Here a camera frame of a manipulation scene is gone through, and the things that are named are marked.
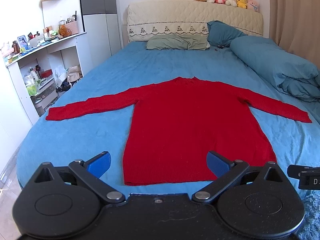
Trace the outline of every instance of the sweater sleeve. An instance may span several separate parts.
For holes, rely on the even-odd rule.
[[[130,88],[115,95],[105,95],[102,97],[89,98],[86,101],[67,104],[61,107],[49,108],[46,120],[61,121],[71,119],[85,114],[102,113],[125,108],[136,104],[142,99],[155,84]]]
[[[232,86],[233,92],[240,100],[250,104],[252,107],[264,112],[280,115],[295,121],[311,123],[308,113],[290,104],[263,96],[249,89]]]

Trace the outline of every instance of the pink basket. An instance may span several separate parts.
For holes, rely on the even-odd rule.
[[[79,28],[78,28],[78,22],[71,22],[67,23],[66,27],[68,27],[71,30],[72,35],[79,33]]]

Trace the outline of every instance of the sweater ribbed hem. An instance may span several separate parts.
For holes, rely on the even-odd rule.
[[[123,163],[124,184],[140,186],[159,183],[181,183],[216,180],[217,177],[208,169],[207,164],[159,164],[153,165]]]

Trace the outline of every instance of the red sweater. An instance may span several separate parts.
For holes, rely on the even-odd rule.
[[[216,176],[206,164],[210,150],[253,166],[276,161],[248,104],[270,114],[311,122],[308,113],[295,106],[248,89],[195,77],[178,77],[116,95],[51,107],[46,120],[59,121],[133,104],[123,156],[126,185],[214,180]]]

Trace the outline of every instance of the bed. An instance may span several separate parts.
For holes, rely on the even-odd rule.
[[[178,76],[221,81],[248,88],[308,111],[312,124],[296,122],[251,108],[271,142],[277,162],[283,171],[286,171],[290,164],[320,166],[320,145],[315,140],[320,134],[319,103],[307,103],[279,93],[242,62],[230,48],[146,50],[145,41],[156,31],[176,32],[180,30],[179,26],[182,32],[206,35],[206,22],[213,19],[235,26],[249,35],[262,36],[262,15],[241,8],[190,1],[145,2],[130,5],[128,34],[131,42],[119,53],[90,71],[59,98],[54,106],[116,94],[128,88],[160,83]],[[126,196],[130,193],[185,192],[191,196],[209,184],[208,181],[202,181],[125,186],[122,155],[130,130],[133,109],[134,106],[129,106],[121,110],[89,114],[59,122],[46,121],[47,114],[45,114],[32,127],[21,144],[17,159],[17,176],[20,184],[24,186],[42,162],[49,161],[54,166],[66,166],[74,159],[88,160],[103,151],[110,152],[112,161],[110,169],[100,179]],[[302,199],[315,194],[312,191],[299,190],[297,180],[291,179],[291,182]]]

